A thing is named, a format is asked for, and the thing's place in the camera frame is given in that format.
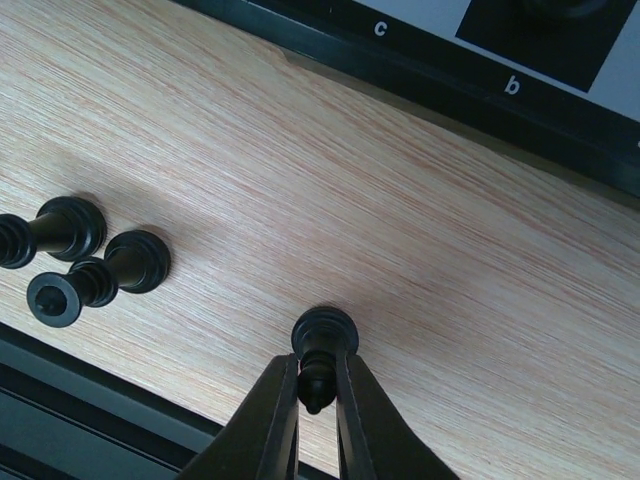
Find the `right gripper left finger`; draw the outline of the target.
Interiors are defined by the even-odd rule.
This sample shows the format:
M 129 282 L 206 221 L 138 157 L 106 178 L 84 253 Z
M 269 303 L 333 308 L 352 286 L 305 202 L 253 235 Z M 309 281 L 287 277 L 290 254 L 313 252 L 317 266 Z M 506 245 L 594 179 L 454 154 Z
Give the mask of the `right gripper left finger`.
M 298 476 L 295 355 L 274 357 L 213 442 L 180 479 L 295 479 Z

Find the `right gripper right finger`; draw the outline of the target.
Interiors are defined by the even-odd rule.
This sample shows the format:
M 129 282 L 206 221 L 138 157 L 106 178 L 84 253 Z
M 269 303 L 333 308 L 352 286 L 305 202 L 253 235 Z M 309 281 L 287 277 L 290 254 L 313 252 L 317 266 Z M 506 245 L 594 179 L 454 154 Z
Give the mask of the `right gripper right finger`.
M 456 479 L 405 422 L 364 360 L 336 363 L 339 474 L 342 479 Z

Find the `black piece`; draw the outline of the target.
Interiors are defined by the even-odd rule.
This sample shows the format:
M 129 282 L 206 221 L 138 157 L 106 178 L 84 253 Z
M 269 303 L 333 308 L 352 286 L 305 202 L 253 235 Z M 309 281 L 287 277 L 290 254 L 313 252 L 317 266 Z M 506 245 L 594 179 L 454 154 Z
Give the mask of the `black piece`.
M 68 327 L 85 307 L 104 307 L 120 291 L 144 294 L 156 289 L 170 267 L 171 252 L 164 240 L 147 230 L 126 231 L 108 243 L 102 258 L 78 260 L 65 274 L 45 272 L 34 277 L 27 287 L 27 303 L 41 323 Z
M 291 345 L 300 367 L 298 399 L 309 414 L 317 415 L 336 398 L 339 353 L 357 352 L 357 327 L 343 310 L 334 306 L 316 306 L 296 321 Z
M 539 19 L 562 22 L 582 20 L 602 10 L 608 0 L 523 0 L 524 10 Z
M 31 221 L 1 215 L 1 267 L 22 268 L 38 252 L 74 262 L 97 252 L 106 236 L 106 219 L 93 202 L 77 196 L 55 197 Z

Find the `black silver chess board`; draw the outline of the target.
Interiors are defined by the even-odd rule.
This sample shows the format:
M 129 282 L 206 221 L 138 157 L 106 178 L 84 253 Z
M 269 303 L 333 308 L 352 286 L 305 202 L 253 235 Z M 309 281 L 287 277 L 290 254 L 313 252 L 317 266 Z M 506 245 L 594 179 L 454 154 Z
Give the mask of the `black silver chess board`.
M 522 1 L 193 1 L 190 8 L 630 196 L 639 5 L 546 21 Z

